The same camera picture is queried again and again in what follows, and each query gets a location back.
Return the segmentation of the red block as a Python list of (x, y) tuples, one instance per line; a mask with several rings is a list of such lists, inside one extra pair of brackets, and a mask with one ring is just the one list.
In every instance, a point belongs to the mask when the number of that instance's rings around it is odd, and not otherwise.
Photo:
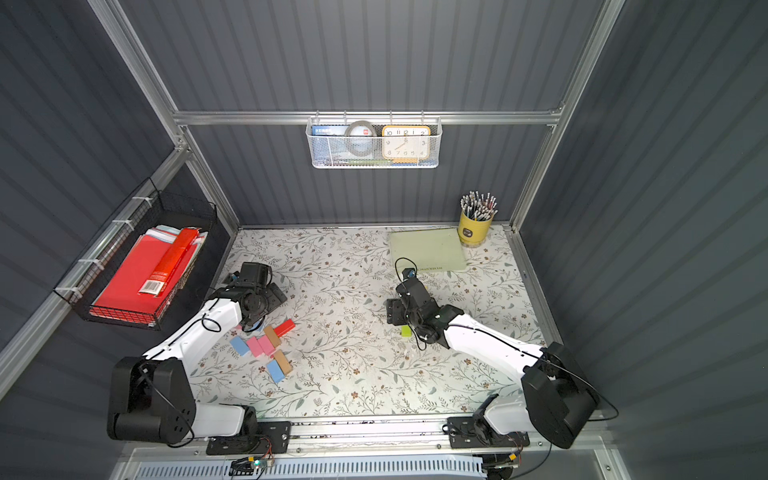
[(274, 328), (274, 332), (278, 337), (283, 337), (292, 331), (296, 327), (296, 324), (292, 319), (287, 319), (280, 325)]

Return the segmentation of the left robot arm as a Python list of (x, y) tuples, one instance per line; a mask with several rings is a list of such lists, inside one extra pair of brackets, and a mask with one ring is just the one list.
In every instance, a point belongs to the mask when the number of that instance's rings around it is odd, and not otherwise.
[(241, 405), (199, 406), (189, 374), (225, 334), (237, 326), (256, 328), (286, 300), (270, 266), (243, 263), (169, 338), (141, 356), (117, 362), (111, 375), (107, 435), (170, 448), (196, 439), (207, 439), (217, 447), (227, 438), (256, 446), (255, 410)]

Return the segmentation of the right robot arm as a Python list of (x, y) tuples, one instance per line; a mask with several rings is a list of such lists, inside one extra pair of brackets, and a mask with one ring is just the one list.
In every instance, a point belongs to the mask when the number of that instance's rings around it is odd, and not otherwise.
[(530, 427), (558, 448), (573, 445), (601, 397), (563, 344), (526, 343), (481, 324), (458, 307), (438, 305), (414, 268), (404, 269), (398, 278), (398, 297), (386, 301), (389, 324), (408, 326), (426, 345), (473, 357), (522, 388), (522, 407), (499, 394), (479, 407), (475, 421), (482, 439), (488, 437), (487, 431), (506, 435)]

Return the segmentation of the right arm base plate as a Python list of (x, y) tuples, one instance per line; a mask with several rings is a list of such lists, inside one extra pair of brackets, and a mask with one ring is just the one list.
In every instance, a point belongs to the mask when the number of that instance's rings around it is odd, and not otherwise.
[(483, 419), (472, 416), (449, 417), (442, 426), (453, 449), (512, 448), (521, 449), (530, 445), (526, 432), (499, 434)]

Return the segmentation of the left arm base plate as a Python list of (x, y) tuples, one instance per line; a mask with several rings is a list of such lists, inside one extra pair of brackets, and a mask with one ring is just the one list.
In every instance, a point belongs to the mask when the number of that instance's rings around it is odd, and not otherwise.
[(246, 425), (235, 436), (212, 437), (206, 454), (209, 456), (284, 454), (288, 450), (292, 424), (289, 421), (268, 421)]

